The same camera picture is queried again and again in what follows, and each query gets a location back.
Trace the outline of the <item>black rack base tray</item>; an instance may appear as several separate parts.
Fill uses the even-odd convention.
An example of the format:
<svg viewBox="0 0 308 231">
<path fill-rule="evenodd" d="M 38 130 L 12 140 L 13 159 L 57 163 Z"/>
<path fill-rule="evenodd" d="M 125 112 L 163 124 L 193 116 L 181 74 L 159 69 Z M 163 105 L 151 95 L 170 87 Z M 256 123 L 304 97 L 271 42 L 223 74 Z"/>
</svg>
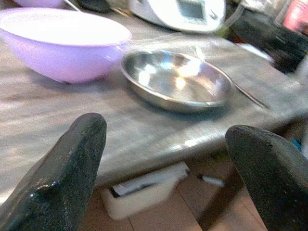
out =
<svg viewBox="0 0 308 231">
<path fill-rule="evenodd" d="M 308 54 L 308 37 L 278 26 L 270 17 L 245 9 L 231 26 L 246 43 L 273 59 L 273 66 L 287 74 L 294 72 Z"/>
</svg>

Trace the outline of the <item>white plastic bin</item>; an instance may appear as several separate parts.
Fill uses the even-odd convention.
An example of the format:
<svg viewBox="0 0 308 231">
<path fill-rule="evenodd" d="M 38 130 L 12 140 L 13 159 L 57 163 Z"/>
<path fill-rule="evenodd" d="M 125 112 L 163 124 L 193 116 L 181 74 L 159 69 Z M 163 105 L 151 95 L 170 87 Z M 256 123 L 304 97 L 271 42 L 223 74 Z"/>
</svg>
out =
<svg viewBox="0 0 308 231">
<path fill-rule="evenodd" d="M 104 188 L 100 195 L 107 214 L 121 220 L 168 200 L 189 171 L 186 163 L 180 162 Z"/>
</svg>

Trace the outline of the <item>small purple plastic bowl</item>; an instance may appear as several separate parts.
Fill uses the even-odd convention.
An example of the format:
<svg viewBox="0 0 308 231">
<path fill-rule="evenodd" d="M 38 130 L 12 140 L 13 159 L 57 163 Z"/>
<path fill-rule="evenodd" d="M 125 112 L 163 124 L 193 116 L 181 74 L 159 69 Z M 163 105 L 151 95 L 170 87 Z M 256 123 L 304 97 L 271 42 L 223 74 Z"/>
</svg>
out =
<svg viewBox="0 0 308 231">
<path fill-rule="evenodd" d="M 63 0 L 12 0 L 22 7 L 41 7 L 41 8 L 62 8 L 65 6 Z"/>
</svg>

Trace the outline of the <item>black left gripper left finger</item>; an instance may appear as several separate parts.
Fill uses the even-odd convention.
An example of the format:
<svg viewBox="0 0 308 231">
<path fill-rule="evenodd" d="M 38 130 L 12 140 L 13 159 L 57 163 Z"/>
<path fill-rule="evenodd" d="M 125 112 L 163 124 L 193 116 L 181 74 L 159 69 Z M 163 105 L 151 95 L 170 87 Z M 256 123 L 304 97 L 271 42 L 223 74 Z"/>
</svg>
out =
<svg viewBox="0 0 308 231">
<path fill-rule="evenodd" d="M 78 117 L 0 206 L 0 231 L 78 231 L 106 144 L 98 113 Z"/>
</svg>

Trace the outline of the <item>large purple plastic bowl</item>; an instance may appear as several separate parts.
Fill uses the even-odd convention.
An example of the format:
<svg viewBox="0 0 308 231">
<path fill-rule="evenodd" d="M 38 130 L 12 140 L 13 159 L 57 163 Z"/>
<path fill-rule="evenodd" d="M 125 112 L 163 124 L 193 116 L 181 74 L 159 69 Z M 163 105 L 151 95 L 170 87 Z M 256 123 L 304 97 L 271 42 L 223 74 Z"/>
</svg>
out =
<svg viewBox="0 0 308 231">
<path fill-rule="evenodd" d="M 30 69 L 67 83 L 107 75 L 132 37 L 114 20 L 55 8 L 1 10 L 0 35 Z"/>
</svg>

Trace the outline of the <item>white kitchen cooking appliance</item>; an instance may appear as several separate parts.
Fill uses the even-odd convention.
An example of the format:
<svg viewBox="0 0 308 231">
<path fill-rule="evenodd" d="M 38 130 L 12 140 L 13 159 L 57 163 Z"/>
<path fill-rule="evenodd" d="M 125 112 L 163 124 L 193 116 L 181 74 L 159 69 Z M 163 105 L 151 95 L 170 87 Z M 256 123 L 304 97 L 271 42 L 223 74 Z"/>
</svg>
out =
<svg viewBox="0 0 308 231">
<path fill-rule="evenodd" d="M 226 0 L 128 0 L 139 18 L 176 31 L 208 34 L 220 29 Z"/>
</svg>

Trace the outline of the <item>white pen with black cap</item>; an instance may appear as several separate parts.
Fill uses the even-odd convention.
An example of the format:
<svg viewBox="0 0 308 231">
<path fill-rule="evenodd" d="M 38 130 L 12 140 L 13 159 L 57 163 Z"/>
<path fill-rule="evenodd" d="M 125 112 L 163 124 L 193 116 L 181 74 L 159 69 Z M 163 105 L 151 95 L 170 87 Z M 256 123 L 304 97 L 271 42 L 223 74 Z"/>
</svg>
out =
<svg viewBox="0 0 308 231">
<path fill-rule="evenodd" d="M 204 182 L 215 185 L 217 187 L 221 187 L 221 188 L 225 187 L 225 183 L 221 179 L 213 178 L 213 177 L 209 177 L 209 176 L 205 176 L 205 175 L 199 175 L 198 178 L 200 180 L 203 180 Z"/>
</svg>

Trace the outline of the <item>black round lid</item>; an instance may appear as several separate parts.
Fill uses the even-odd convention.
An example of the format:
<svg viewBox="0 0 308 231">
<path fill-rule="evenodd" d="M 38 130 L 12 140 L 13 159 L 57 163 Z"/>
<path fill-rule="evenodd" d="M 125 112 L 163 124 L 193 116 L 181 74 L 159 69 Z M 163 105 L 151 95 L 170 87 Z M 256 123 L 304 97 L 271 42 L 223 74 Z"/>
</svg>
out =
<svg viewBox="0 0 308 231">
<path fill-rule="evenodd" d="M 78 4 L 84 9 L 99 12 L 107 13 L 111 11 L 111 7 L 107 0 L 76 0 Z"/>
</svg>

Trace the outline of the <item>shallow steel bowl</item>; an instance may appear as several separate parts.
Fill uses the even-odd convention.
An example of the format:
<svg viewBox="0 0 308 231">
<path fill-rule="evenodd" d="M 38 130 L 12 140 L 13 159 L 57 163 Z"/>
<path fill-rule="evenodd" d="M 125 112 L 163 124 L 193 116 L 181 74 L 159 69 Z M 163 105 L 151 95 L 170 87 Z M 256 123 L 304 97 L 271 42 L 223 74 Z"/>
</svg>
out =
<svg viewBox="0 0 308 231">
<path fill-rule="evenodd" d="M 199 113 L 224 107 L 234 85 L 214 65 L 166 50 L 135 51 L 121 61 L 120 70 L 143 100 L 177 113 Z"/>
</svg>

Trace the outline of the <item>grey marble top table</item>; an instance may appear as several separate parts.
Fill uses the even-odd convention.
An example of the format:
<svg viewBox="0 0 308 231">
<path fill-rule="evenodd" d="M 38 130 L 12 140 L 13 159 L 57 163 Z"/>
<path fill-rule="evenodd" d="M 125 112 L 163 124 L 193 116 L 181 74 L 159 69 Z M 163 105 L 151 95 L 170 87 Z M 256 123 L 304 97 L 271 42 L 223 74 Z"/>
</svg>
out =
<svg viewBox="0 0 308 231">
<path fill-rule="evenodd" d="M 266 231 L 226 153 L 225 133 L 243 124 L 298 136 L 308 117 L 308 85 L 226 39 L 173 33 L 134 16 L 111 18 L 132 32 L 131 51 L 193 56 L 197 45 L 209 63 L 271 108 L 235 92 L 221 108 L 169 112 L 136 95 L 118 67 L 98 81 L 60 83 L 26 67 L 0 39 L 0 206 L 79 116 L 99 113 L 107 122 L 106 146 L 83 231 Z M 121 221 L 107 215 L 105 187 L 181 161 L 189 176 L 167 202 Z"/>
</svg>

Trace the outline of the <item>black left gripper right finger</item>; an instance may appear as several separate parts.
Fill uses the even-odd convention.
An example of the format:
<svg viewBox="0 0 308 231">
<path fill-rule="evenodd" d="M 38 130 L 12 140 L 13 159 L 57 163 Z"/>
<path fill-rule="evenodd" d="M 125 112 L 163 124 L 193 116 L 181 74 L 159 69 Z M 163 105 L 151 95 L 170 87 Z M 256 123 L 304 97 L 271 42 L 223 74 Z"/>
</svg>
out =
<svg viewBox="0 0 308 231">
<path fill-rule="evenodd" d="M 247 125 L 225 134 L 229 156 L 268 231 L 308 231 L 308 159 L 285 138 Z"/>
</svg>

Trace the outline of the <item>steel fork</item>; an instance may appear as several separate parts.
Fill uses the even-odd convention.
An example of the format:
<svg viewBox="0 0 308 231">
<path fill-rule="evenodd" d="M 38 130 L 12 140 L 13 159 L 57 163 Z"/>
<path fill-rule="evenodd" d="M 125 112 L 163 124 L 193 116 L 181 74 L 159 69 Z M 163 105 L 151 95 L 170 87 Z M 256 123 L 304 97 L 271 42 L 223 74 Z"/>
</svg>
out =
<svg viewBox="0 0 308 231">
<path fill-rule="evenodd" d="M 195 45 L 194 46 L 194 54 L 202 61 L 206 61 L 205 55 L 202 51 L 202 49 Z M 247 98 L 249 98 L 253 103 L 255 103 L 256 105 L 258 105 L 261 108 L 265 108 L 265 109 L 270 109 L 271 106 L 263 101 L 261 101 L 260 99 L 258 99 L 257 97 L 255 97 L 253 94 L 251 94 L 250 92 L 246 91 L 245 89 L 243 89 L 242 87 L 240 87 L 237 83 L 235 83 L 230 77 L 228 77 L 230 82 L 235 86 L 235 88 L 241 92 L 243 95 L 245 95 Z"/>
</svg>

